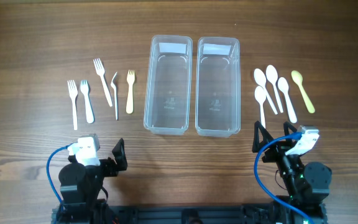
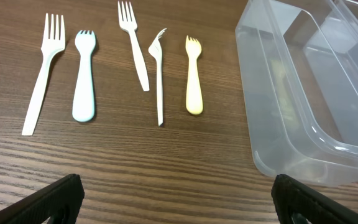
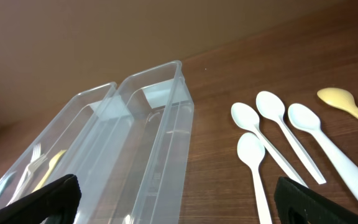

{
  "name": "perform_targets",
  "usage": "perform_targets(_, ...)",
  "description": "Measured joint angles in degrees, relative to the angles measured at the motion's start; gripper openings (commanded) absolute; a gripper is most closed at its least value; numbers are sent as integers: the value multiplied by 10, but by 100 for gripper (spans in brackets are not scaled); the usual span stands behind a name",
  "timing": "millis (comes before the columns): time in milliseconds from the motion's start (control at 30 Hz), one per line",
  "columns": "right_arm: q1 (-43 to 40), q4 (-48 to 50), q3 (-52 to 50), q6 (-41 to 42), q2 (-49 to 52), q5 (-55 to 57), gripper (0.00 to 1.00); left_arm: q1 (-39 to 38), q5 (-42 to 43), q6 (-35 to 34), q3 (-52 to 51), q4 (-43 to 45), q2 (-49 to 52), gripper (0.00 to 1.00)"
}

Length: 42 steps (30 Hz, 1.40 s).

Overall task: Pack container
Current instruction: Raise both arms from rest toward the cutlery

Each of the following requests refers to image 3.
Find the white plastic spoon thick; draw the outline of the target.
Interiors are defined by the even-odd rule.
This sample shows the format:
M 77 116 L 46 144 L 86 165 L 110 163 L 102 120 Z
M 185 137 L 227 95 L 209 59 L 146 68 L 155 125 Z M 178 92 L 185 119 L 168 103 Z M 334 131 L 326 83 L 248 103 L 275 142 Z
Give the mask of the white plastic spoon thick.
M 308 107 L 294 103 L 288 108 L 288 118 L 296 129 L 310 133 L 316 139 L 358 201 L 358 167 L 323 133 L 319 117 Z

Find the white plastic spoon slim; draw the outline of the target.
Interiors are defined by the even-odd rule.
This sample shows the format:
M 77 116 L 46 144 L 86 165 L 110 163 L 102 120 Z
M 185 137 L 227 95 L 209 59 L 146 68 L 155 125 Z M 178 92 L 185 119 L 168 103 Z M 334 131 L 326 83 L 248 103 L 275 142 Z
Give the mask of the white plastic spoon slim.
M 277 148 L 262 134 L 259 129 L 260 118 L 257 112 L 247 104 L 234 103 L 231 106 L 231 116 L 238 127 L 254 133 L 262 142 L 266 150 L 273 157 L 274 161 L 286 173 L 286 175 L 299 184 L 307 187 L 305 181 L 300 177 L 297 171 L 282 156 Z

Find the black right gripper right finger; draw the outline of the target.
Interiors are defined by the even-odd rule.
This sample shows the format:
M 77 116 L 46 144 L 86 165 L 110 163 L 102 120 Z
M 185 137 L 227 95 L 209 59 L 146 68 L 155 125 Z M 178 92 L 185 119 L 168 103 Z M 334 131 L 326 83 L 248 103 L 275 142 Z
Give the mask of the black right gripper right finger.
M 282 224 L 358 224 L 358 215 L 309 188 L 279 177 L 274 193 Z

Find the yellow plastic spoon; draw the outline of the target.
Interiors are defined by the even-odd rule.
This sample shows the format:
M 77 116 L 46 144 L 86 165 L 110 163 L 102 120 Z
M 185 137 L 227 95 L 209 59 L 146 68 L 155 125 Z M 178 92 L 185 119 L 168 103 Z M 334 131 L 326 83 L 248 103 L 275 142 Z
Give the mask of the yellow plastic spoon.
M 334 108 L 343 110 L 358 119 L 358 106 L 353 95 L 341 88 L 323 88 L 317 91 L 317 96 L 323 102 Z

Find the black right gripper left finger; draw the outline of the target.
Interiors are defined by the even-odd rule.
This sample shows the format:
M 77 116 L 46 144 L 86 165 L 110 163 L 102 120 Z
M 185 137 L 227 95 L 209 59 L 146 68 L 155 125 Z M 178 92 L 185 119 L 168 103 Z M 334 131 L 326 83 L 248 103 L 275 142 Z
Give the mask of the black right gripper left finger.
M 0 209 L 0 224 L 72 224 L 80 199 L 77 176 L 67 174 Z

